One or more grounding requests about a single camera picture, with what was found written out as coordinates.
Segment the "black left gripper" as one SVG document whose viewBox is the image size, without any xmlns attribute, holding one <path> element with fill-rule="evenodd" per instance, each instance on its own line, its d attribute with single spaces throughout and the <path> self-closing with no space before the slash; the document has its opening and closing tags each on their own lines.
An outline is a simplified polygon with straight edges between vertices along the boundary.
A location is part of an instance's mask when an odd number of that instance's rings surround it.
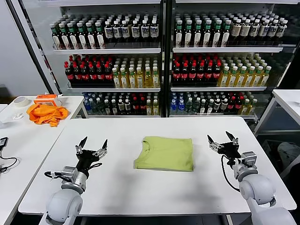
<svg viewBox="0 0 300 225">
<path fill-rule="evenodd" d="M 87 173 L 92 165 L 92 163 L 100 160 L 99 157 L 103 157 L 107 153 L 107 139 L 105 140 L 101 149 L 96 152 L 93 150 L 83 150 L 84 145 L 87 141 L 87 136 L 80 141 L 78 145 L 75 146 L 77 153 L 77 170 L 78 172 Z"/>
</svg>

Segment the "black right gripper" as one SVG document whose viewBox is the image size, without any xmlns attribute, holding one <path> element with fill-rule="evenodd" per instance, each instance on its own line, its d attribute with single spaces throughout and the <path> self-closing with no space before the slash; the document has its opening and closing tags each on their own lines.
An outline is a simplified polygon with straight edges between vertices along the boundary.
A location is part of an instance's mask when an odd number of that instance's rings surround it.
<svg viewBox="0 0 300 225">
<path fill-rule="evenodd" d="M 235 159 L 241 158 L 239 150 L 239 139 L 234 137 L 233 134 L 229 133 L 228 131 L 225 132 L 229 138 L 229 142 L 219 144 L 207 135 L 209 148 L 215 152 L 219 152 L 221 155 L 225 155 L 229 161 L 234 161 Z"/>
</svg>

